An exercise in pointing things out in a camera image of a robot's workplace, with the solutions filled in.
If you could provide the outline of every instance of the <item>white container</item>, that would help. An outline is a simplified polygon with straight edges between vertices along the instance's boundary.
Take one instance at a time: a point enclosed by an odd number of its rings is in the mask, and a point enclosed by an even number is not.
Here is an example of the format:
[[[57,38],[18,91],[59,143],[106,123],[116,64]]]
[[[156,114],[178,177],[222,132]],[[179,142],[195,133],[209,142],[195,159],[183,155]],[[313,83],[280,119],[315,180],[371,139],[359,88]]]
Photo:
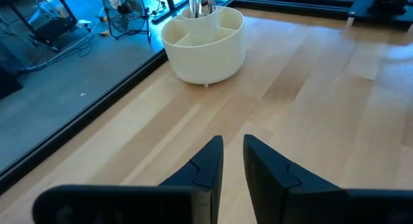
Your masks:
[[[161,33],[177,77],[189,83],[208,85],[234,75],[245,58],[242,13],[218,7],[211,17],[189,19],[185,12],[169,21]]]

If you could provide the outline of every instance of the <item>gray floor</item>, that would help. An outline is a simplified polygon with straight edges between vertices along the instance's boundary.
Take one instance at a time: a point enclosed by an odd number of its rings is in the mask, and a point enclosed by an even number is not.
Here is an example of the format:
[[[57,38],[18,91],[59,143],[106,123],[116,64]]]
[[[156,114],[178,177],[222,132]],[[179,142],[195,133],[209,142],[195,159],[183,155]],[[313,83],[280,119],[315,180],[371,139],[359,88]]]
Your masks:
[[[71,8],[77,6],[72,10],[78,19],[96,22],[95,15],[101,9],[97,0],[66,1]],[[26,31],[18,24],[14,30],[19,33]],[[24,88],[0,100],[0,172],[161,50],[159,31],[162,26],[151,25],[151,43],[143,34],[118,41],[111,37],[97,38],[92,41],[92,50],[86,57],[70,56],[44,70],[20,77]],[[106,23],[99,24],[96,32],[106,29]],[[62,44],[70,45],[67,43],[86,34],[85,29],[76,30]],[[20,57],[26,66],[30,66],[33,58],[41,53],[22,40],[11,38],[2,39],[2,42],[12,45],[11,51],[15,54],[24,53]],[[47,57],[53,54],[46,49]]]

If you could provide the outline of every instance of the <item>floor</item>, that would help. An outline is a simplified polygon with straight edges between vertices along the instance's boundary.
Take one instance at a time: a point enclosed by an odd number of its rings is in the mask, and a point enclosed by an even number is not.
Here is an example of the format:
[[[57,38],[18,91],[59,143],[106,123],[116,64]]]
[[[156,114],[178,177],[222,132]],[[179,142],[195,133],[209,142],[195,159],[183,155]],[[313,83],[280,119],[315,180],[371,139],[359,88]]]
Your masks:
[[[165,63],[3,194],[0,222],[30,223],[36,196],[60,184],[157,185],[214,135],[220,223],[255,223],[244,134],[342,187],[413,189],[412,36],[241,11],[248,48],[234,77],[189,85]]]
[[[78,19],[92,21],[91,28],[95,26],[102,8],[100,1],[65,1]],[[157,1],[144,2],[150,10],[156,10],[158,7]],[[33,13],[33,2],[24,0],[16,6],[24,16],[30,17]],[[12,23],[12,27],[6,31],[23,36],[15,38],[0,34],[0,42],[8,46],[11,53],[18,58],[13,60],[12,66],[32,66],[38,59],[37,64],[40,65],[55,56],[46,46],[32,46],[26,36],[29,34],[28,30],[21,21],[14,21],[17,20],[17,16],[10,9],[1,7],[1,16]],[[41,21],[43,20],[38,19],[33,25]],[[144,34],[128,36],[118,41],[112,37],[97,38],[92,41],[91,51],[87,56],[74,55],[42,71],[21,76],[19,81],[24,88],[0,101],[0,174],[3,169],[68,123],[161,50],[163,47],[159,32],[162,26],[163,24],[150,25],[151,43]],[[95,33],[107,28],[107,23],[98,23]],[[57,45],[64,50],[87,33],[86,29],[80,28],[62,38]]]

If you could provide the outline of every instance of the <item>white utensil holder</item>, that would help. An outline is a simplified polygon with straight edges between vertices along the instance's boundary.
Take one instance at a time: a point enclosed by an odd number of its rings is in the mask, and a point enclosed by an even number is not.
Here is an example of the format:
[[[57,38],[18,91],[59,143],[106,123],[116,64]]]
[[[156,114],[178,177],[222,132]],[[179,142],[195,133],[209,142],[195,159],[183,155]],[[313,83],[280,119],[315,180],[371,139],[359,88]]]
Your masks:
[[[244,17],[233,8],[217,7],[200,18],[188,9],[171,19],[161,37],[172,70],[183,81],[212,84],[234,75],[245,58]]]

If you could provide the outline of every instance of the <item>electric fan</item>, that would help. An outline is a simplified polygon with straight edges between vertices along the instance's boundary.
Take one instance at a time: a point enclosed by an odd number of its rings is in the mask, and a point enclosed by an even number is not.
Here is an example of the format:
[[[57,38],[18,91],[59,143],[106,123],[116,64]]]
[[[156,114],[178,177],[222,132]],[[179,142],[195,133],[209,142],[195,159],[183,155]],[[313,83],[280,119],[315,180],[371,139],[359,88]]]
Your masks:
[[[112,37],[118,40],[125,35],[142,33],[146,34],[150,41],[149,9],[145,8],[143,0],[103,0],[103,8]]]

